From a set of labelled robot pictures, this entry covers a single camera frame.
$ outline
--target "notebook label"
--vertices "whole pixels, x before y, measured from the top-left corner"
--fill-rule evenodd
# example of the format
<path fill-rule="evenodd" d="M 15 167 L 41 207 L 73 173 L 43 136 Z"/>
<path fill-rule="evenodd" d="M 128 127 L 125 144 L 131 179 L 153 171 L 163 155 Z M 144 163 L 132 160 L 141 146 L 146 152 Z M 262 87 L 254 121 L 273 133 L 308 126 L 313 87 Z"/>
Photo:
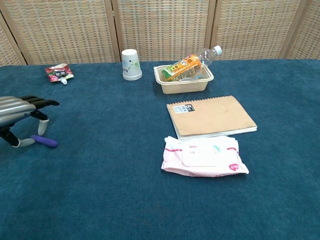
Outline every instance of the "notebook label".
<path fill-rule="evenodd" d="M 176 114 L 183 114 L 194 111 L 194 107 L 191 104 L 174 106 L 173 110 Z"/>

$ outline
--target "notebook spiral binding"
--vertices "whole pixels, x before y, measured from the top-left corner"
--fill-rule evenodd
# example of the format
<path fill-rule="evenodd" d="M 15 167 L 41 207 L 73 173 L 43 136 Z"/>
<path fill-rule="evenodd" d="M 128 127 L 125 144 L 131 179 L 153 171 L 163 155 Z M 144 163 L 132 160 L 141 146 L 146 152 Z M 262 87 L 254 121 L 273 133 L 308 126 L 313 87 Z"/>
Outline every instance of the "notebook spiral binding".
<path fill-rule="evenodd" d="M 208 97 L 208 98 L 203 98 L 203 99 L 198 99 L 198 100 L 177 101 L 177 102 L 169 103 L 168 105 L 187 104 L 187 103 L 192 103 L 192 102 L 204 101 L 204 100 L 209 100 L 209 99 L 220 99 L 220 98 L 226 98 L 226 97 L 230 97 L 230 95 L 228 95 L 228 96 L 214 96 L 214 97 Z"/>

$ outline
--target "purple marker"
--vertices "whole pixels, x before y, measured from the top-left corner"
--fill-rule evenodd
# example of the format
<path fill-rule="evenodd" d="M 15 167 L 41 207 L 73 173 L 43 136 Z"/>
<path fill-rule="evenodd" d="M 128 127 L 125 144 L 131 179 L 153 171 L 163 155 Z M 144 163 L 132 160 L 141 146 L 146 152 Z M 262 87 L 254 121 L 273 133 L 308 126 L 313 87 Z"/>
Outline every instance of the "purple marker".
<path fill-rule="evenodd" d="M 58 143 L 55 140 L 45 138 L 43 136 L 32 135 L 31 138 L 34 139 L 36 142 L 44 144 L 48 147 L 55 148 L 58 146 Z"/>

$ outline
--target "wet wipes package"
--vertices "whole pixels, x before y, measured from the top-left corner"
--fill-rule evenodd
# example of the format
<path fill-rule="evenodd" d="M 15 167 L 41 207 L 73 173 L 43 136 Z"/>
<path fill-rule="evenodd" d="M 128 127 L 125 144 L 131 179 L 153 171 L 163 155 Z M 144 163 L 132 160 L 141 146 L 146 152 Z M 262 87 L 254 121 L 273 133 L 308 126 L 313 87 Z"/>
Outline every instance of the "wet wipes package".
<path fill-rule="evenodd" d="M 199 137 L 178 140 L 165 139 L 161 168 L 190 177 L 222 177 L 249 174 L 239 156 L 238 141 L 233 137 Z"/>

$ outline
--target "robotic hand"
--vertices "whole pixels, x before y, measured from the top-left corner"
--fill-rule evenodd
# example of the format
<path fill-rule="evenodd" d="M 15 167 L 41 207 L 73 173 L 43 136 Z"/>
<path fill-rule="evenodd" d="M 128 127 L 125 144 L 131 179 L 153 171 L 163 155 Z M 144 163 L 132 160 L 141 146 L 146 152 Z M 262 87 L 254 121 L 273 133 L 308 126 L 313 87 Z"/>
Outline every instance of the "robotic hand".
<path fill-rule="evenodd" d="M 47 129 L 49 119 L 46 114 L 38 109 L 50 105 L 58 106 L 60 103 L 36 96 L 0 97 L 0 137 L 15 148 L 33 144 L 35 142 L 34 139 L 27 138 L 20 140 L 10 131 L 10 128 L 13 127 L 16 122 L 31 116 L 39 119 L 38 135 L 43 135 Z"/>

